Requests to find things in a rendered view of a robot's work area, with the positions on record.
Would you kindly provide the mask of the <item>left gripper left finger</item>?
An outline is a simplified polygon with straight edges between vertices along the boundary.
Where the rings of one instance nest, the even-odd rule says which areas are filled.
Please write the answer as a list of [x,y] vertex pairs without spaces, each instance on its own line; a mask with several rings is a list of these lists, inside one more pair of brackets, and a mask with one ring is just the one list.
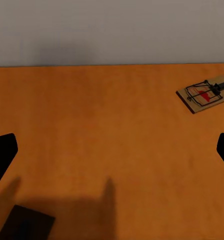
[[0,136],[0,180],[17,152],[18,145],[13,133]]

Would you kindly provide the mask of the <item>mousetrap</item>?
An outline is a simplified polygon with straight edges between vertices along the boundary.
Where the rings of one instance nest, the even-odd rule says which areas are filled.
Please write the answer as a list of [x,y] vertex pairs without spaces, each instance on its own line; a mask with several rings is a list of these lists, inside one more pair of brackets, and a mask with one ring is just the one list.
[[179,89],[176,94],[193,115],[217,106],[224,103],[224,74]]
[[0,240],[47,240],[55,220],[15,204],[0,232]]

